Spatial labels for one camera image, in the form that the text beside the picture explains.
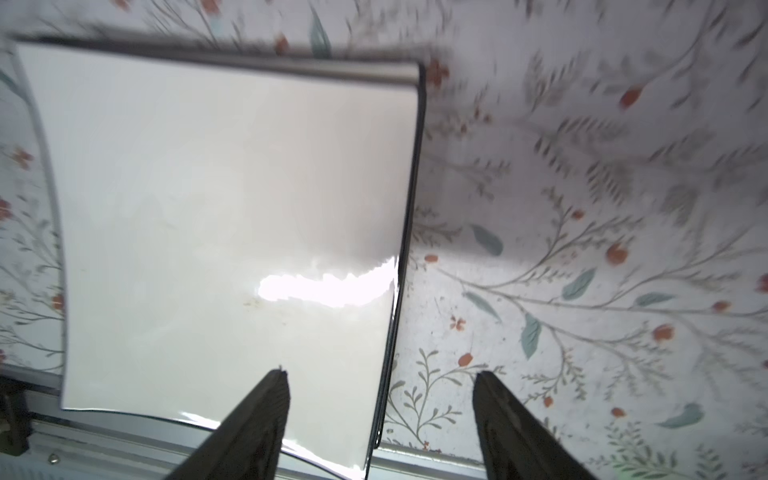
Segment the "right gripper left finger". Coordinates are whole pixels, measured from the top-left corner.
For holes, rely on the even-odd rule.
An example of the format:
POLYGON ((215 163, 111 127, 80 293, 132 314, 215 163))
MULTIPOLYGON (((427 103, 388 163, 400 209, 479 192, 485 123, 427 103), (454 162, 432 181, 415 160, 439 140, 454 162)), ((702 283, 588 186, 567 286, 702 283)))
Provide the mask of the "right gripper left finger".
POLYGON ((289 408, 287 372, 269 371, 168 477, 174 480, 274 479, 289 408))

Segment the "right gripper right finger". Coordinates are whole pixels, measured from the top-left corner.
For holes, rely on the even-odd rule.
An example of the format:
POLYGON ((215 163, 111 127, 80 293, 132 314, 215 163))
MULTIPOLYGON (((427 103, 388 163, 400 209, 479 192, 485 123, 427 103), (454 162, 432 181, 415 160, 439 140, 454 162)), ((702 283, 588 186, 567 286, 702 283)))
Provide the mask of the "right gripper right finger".
POLYGON ((493 372, 476 375, 472 406, 489 479, 595 479, 493 372))

